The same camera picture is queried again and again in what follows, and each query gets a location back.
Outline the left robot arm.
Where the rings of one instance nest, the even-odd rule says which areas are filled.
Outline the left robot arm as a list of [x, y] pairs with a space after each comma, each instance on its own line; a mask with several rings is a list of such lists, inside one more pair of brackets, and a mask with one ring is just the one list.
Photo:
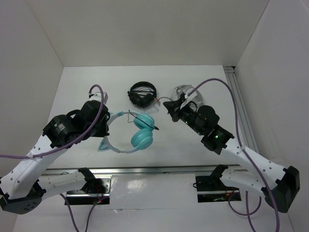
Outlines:
[[108, 135], [108, 108], [98, 101], [87, 101], [80, 110], [58, 115], [45, 126], [27, 159], [0, 179], [0, 206], [3, 211], [22, 215], [43, 200], [71, 190], [102, 194], [104, 184], [88, 168], [59, 176], [43, 176], [45, 170], [67, 149], [90, 137]]

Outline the teal cat-ear headphones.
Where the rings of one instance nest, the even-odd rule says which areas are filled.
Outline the teal cat-ear headphones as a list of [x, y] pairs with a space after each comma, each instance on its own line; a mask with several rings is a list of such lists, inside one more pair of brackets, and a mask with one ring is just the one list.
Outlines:
[[97, 149], [98, 152], [111, 150], [116, 153], [131, 154], [139, 150], [145, 150], [153, 143], [154, 140], [153, 131], [159, 130], [159, 128], [155, 126], [155, 120], [149, 114], [141, 114], [130, 110], [121, 111], [115, 114], [111, 114], [110, 119], [107, 122], [107, 125], [108, 126], [111, 125], [117, 118], [124, 115], [134, 116], [133, 123], [138, 129], [140, 129], [132, 136], [130, 140], [130, 143], [133, 146], [133, 148], [129, 150], [120, 150], [114, 147], [110, 143], [108, 137], [105, 136], [98, 146]]

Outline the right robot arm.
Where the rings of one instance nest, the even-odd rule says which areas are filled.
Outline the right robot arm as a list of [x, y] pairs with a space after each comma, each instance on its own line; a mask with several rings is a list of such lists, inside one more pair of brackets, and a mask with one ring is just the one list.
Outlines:
[[300, 190], [299, 170], [276, 164], [240, 145], [232, 133], [218, 124], [220, 118], [211, 106], [203, 105], [193, 110], [190, 105], [181, 107], [181, 104], [181, 100], [163, 103], [173, 122], [183, 121], [202, 137], [201, 142], [209, 151], [229, 158], [249, 171], [249, 174], [241, 174], [219, 165], [211, 177], [212, 187], [233, 186], [254, 192], [272, 208], [287, 213]]

